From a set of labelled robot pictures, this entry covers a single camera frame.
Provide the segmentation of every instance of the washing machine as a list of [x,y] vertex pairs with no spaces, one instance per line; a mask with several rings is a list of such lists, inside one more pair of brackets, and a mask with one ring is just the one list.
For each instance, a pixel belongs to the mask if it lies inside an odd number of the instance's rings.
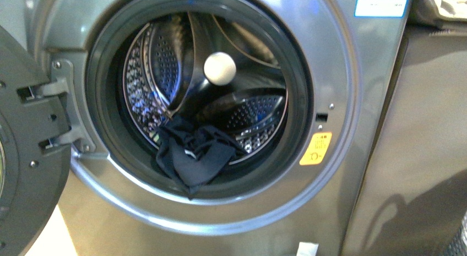
[[[410,2],[2,0],[0,253],[67,185],[79,255],[338,255]],[[185,148],[187,183],[177,118],[238,152]]]

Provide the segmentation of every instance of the black cloth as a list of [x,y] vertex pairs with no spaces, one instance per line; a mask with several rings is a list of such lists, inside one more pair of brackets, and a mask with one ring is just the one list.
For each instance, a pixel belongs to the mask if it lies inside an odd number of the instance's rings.
[[237,141],[214,126],[196,128],[182,117],[160,126],[158,132],[158,165],[190,195],[217,176],[232,158],[246,153]]

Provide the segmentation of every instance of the warning label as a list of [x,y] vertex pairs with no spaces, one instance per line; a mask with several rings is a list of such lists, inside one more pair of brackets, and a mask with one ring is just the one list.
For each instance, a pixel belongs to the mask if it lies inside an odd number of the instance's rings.
[[328,151],[332,137],[333,133],[331,132],[315,133],[311,138],[308,149],[300,160],[300,165],[320,164]]

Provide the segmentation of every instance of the open door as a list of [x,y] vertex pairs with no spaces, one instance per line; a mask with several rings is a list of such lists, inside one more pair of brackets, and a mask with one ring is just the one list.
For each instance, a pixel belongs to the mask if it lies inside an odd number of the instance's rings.
[[47,223],[66,183],[70,146],[57,96],[36,96],[49,78],[0,27],[0,254],[23,255]]

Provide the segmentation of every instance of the label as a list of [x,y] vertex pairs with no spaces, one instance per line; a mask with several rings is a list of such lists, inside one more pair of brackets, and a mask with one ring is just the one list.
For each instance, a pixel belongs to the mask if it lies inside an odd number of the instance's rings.
[[311,138],[308,149],[300,160],[300,165],[320,164],[328,151],[332,137],[333,133],[331,132],[315,133]]
[[297,256],[316,256],[318,244],[311,242],[300,242],[298,245]]
[[357,0],[356,17],[401,18],[409,0]]

